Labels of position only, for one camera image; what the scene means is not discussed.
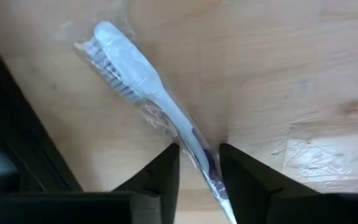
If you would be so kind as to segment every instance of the clear plastic bag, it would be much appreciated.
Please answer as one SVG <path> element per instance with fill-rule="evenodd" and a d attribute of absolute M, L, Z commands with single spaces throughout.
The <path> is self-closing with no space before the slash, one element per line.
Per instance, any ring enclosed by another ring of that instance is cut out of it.
<path fill-rule="evenodd" d="M 122 97 L 131 101 L 143 117 L 161 133 L 179 143 L 201 171 L 214 197 L 231 223 L 236 223 L 222 181 L 218 154 L 202 132 L 162 84 L 160 75 L 132 43 L 135 32 L 126 17 L 126 2 L 109 17 L 92 20 L 78 33 L 78 55 Z"/>

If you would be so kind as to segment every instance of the wooden surface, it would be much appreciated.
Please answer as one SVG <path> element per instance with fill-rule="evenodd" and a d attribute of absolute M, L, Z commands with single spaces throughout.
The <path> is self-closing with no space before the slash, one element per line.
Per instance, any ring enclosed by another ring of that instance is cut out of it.
<path fill-rule="evenodd" d="M 73 52 L 111 0 L 0 0 L 0 53 L 89 191 L 169 143 Z M 217 146 L 324 192 L 358 192 L 358 0 L 131 0 L 137 45 Z M 177 223 L 227 223 L 181 160 Z"/>

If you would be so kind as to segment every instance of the black object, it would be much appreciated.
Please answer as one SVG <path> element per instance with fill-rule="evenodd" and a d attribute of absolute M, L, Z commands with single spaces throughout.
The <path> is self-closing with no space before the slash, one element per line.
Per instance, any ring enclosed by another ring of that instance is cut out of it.
<path fill-rule="evenodd" d="M 358 194 L 320 194 L 229 144 L 223 181 L 239 224 L 358 223 Z M 173 223 L 179 147 L 109 193 L 86 194 L 0 59 L 0 223 Z"/>
<path fill-rule="evenodd" d="M 179 146 L 171 144 L 111 193 L 44 193 L 0 197 L 0 223 L 173 223 Z"/>
<path fill-rule="evenodd" d="M 82 191 L 0 58 L 0 195 Z"/>
<path fill-rule="evenodd" d="M 358 223 L 358 194 L 320 194 L 229 144 L 219 154 L 238 223 Z"/>

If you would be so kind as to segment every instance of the toothbrush handle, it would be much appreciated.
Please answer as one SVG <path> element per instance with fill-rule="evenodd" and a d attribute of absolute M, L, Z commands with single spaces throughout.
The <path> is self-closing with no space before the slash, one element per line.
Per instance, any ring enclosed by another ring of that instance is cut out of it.
<path fill-rule="evenodd" d="M 155 99 L 154 103 L 171 119 L 186 147 L 195 155 L 196 161 L 200 164 L 200 169 L 206 174 L 209 174 L 209 161 L 205 154 L 206 152 L 200 143 L 200 139 L 195 136 L 195 129 L 190 120 L 183 114 L 166 91 L 164 91 L 163 95 Z"/>

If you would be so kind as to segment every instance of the wood grain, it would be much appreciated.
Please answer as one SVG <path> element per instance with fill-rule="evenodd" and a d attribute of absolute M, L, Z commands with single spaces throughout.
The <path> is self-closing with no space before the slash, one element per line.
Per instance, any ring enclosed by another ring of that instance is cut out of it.
<path fill-rule="evenodd" d="M 118 5 L 0 0 L 0 54 L 89 191 L 115 188 L 170 142 L 72 49 Z M 227 141 L 320 191 L 358 192 L 358 0 L 131 0 L 125 10 L 214 147 Z M 177 223 L 225 223 L 184 155 L 181 176 Z"/>

